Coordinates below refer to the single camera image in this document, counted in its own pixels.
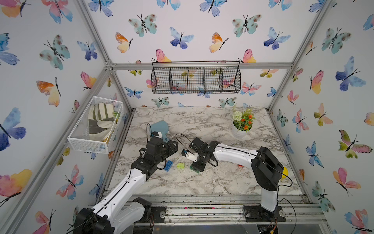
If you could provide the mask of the yellow cup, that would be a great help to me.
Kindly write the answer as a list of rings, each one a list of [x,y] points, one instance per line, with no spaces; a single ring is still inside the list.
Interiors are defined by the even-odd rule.
[[[288,169],[286,167],[284,167],[283,168],[283,172],[282,172],[282,178],[281,178],[281,180],[287,179],[288,174],[289,174]]]

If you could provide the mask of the lime green lego brick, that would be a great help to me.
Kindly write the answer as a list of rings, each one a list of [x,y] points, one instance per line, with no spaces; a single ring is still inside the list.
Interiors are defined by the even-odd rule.
[[[184,163],[178,163],[177,164],[177,169],[178,170],[184,170],[185,169],[185,164]]]

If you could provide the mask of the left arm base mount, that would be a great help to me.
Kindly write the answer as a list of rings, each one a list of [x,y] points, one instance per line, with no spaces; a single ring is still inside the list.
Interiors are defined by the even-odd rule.
[[[130,208],[131,218],[134,223],[164,223],[166,217],[166,207],[153,206],[151,202],[143,199],[136,198],[132,201]]]

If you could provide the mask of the white pot with flowers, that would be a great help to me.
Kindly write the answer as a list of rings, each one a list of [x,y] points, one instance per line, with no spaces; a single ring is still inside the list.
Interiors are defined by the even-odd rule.
[[[252,109],[246,108],[243,111],[234,110],[232,114],[232,134],[235,138],[241,139],[252,129],[254,120]]]

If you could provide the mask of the work glove white grey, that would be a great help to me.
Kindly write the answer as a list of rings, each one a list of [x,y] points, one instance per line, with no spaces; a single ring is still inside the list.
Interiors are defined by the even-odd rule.
[[[114,120],[114,107],[111,103],[100,102],[96,105],[90,105],[88,111],[89,140],[107,141]]]

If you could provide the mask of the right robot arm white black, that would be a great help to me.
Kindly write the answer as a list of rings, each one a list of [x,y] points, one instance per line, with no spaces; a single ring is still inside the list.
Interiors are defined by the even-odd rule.
[[[257,184],[262,189],[261,208],[268,212],[276,210],[279,182],[283,176],[284,167],[268,148],[240,149],[218,141],[207,144],[197,137],[187,149],[182,150],[182,156],[192,161],[192,168],[199,172],[203,172],[207,164],[217,167],[220,161],[251,169]]]

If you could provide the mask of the blue long lego brick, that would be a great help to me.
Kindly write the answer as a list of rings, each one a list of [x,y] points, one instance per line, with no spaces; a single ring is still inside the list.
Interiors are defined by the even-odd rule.
[[[169,172],[172,166],[173,166],[173,161],[168,160],[164,167],[164,171]]]

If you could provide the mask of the light blue dustpan scoop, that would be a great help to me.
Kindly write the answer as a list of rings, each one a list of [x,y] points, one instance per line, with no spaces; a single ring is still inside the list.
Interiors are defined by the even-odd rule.
[[[149,127],[150,136],[152,137],[152,132],[162,132],[164,142],[168,142],[169,138],[167,137],[167,133],[169,131],[168,124],[165,121],[159,121],[157,123],[151,124]]]

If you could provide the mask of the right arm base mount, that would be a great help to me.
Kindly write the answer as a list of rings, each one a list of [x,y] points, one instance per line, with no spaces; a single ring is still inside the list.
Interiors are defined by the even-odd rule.
[[[261,205],[243,207],[243,216],[246,222],[286,222],[285,212],[277,206],[275,211],[268,211]]]

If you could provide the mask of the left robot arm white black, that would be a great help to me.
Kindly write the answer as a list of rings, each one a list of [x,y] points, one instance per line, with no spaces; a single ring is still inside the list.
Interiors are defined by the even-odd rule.
[[[124,205],[132,195],[149,180],[162,162],[178,150],[178,142],[152,137],[145,148],[139,150],[140,156],[132,163],[124,179],[94,207],[82,209],[76,217],[72,234],[120,234],[133,223],[149,221],[152,204],[136,198],[130,206]]]

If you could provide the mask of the green long lego brick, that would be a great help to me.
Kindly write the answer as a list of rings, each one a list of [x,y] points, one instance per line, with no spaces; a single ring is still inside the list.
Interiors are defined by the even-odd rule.
[[[195,173],[197,173],[197,174],[199,174],[199,173],[200,173],[200,171],[199,171],[199,170],[197,170],[197,169],[195,169],[195,168],[193,168],[193,167],[190,167],[190,170],[194,171],[194,172],[195,172]]]

